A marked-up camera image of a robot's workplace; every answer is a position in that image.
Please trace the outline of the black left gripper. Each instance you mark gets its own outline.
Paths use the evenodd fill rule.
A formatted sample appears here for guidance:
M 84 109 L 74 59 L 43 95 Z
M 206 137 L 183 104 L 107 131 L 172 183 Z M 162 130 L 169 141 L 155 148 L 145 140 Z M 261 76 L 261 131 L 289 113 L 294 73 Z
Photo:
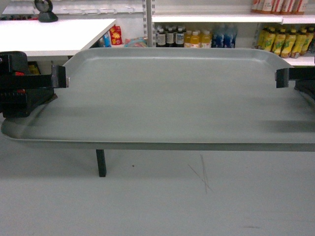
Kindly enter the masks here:
M 54 89 L 69 87 L 64 66 L 52 65 L 51 74 L 34 75 L 27 55 L 0 53 L 0 112 L 4 118 L 25 118 L 38 106 L 56 99 Z

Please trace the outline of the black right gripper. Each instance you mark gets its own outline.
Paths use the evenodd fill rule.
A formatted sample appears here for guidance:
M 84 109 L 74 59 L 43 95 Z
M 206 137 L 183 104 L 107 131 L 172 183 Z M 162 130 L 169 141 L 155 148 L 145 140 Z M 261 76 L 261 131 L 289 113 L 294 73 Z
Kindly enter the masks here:
M 295 89 L 315 100 L 315 66 L 278 69 L 275 72 L 276 88 L 287 88 L 295 81 Z

